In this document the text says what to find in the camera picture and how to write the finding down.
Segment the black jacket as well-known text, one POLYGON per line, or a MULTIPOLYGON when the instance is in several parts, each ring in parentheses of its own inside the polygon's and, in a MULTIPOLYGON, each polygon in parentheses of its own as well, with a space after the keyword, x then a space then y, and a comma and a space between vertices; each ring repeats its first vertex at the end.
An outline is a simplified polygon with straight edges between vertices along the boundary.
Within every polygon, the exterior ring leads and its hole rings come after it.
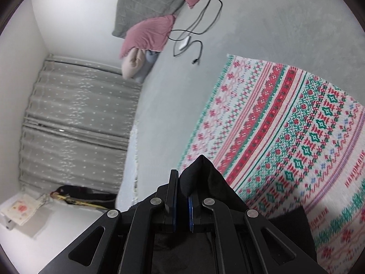
POLYGON ((175 224, 165 224, 168 184, 123 213, 129 234, 120 273, 323 273, 313 240, 291 239, 250 209, 205 157, 179 173, 175 224), (194 232, 190 195, 196 195, 194 232))

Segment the hanging clothes on rack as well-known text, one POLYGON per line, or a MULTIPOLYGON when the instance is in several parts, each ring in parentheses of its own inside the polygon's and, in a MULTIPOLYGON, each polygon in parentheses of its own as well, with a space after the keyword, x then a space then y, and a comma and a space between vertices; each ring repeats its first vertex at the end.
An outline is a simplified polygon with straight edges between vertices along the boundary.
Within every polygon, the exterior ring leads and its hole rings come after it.
POLYGON ((95 192, 87 187, 65 185, 51 192, 50 197, 68 205, 110 210, 115 208, 117 195, 95 192))

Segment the white fringed throw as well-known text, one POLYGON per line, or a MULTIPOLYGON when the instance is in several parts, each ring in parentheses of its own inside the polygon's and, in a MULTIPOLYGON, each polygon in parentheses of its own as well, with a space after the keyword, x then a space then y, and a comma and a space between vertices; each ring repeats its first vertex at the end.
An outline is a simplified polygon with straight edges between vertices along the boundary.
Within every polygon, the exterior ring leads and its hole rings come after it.
POLYGON ((130 205, 133 206, 138 202, 138 121, 135 121, 130 132, 127 174, 132 180, 132 199, 130 205))

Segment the patterned knit blanket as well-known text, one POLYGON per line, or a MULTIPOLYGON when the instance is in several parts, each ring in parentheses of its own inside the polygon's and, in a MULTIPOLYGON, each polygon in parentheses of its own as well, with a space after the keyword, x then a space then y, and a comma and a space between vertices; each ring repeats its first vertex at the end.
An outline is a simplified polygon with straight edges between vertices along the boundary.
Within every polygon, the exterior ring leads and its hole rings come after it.
POLYGON ((289 66, 229 55, 181 157, 206 156, 268 218, 303 207, 318 263, 348 273, 364 250, 364 106, 289 66))

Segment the grey star curtain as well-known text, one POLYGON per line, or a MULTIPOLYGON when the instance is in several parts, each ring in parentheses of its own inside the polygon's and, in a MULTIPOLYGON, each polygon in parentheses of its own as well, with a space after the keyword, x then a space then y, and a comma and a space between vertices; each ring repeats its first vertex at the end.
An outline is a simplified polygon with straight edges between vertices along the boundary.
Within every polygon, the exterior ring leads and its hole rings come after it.
POLYGON ((118 68, 47 57, 22 123, 20 183, 117 193, 141 89, 118 68))

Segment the blue-grey folded blanket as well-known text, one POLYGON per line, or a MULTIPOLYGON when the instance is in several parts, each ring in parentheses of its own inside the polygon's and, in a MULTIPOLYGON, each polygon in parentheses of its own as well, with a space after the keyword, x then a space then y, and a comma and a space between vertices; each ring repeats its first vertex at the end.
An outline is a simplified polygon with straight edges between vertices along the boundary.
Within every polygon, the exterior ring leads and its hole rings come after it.
POLYGON ((156 63, 156 61, 159 57, 159 54, 160 54, 159 52, 150 51, 150 50, 145 52, 145 61, 142 65, 141 69, 133 77, 133 79, 138 84, 142 84, 144 82, 145 78, 148 76, 152 67, 156 63))

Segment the beige folded blanket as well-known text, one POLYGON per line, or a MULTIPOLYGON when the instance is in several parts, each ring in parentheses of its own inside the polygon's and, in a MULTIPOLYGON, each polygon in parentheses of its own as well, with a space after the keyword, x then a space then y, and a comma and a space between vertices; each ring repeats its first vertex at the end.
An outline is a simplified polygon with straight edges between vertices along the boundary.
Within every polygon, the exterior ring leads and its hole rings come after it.
POLYGON ((122 77, 125 80, 133 78, 145 63, 145 51, 132 48, 121 64, 122 77))

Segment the white box on floor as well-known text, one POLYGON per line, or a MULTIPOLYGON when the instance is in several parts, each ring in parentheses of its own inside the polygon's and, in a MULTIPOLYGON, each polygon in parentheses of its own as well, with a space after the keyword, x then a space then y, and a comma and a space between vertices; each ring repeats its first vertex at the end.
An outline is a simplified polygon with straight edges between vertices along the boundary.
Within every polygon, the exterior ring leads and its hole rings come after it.
POLYGON ((41 207, 42 202, 20 192, 1 204, 1 224, 12 230, 24 225, 41 207))

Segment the white power bank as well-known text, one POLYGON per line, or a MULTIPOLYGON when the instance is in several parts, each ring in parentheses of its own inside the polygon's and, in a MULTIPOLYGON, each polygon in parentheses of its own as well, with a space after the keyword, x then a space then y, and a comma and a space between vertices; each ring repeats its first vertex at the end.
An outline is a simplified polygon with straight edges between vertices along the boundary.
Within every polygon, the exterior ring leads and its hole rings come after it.
POLYGON ((182 51, 188 47, 188 44, 190 42, 190 36, 185 37, 183 40, 180 41, 180 44, 178 46, 178 50, 182 51))

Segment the pink pillow near curtain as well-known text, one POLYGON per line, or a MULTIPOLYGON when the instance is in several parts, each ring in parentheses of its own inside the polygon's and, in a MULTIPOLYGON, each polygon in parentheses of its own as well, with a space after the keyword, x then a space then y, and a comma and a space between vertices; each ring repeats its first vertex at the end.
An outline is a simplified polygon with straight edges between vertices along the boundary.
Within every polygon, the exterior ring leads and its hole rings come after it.
POLYGON ((119 57, 126 57, 132 48, 163 51, 175 20, 175 15, 167 15, 149 18, 134 25, 126 33, 119 57))

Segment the grey padded headboard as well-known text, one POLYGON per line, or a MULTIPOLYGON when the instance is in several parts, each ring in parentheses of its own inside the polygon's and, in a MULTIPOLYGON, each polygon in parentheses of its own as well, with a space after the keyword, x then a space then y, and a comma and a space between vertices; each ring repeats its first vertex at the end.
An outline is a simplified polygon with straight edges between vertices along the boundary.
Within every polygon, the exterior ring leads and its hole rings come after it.
POLYGON ((127 31, 149 18, 177 14, 184 0, 118 0, 112 35, 124 39, 127 31))

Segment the grey bed sheet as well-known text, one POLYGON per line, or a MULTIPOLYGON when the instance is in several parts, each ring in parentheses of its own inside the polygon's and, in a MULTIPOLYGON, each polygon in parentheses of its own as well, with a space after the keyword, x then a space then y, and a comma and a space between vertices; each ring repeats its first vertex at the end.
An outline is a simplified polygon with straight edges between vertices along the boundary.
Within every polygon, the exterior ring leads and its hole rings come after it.
MULTIPOLYGON (((175 58, 168 42, 143 83, 135 117, 138 200, 168 182, 228 55, 299 67, 364 102, 364 30, 343 0, 200 0, 182 8, 175 29, 186 29, 202 9, 203 47, 175 58)), ((132 199, 127 171, 122 211, 132 199)))

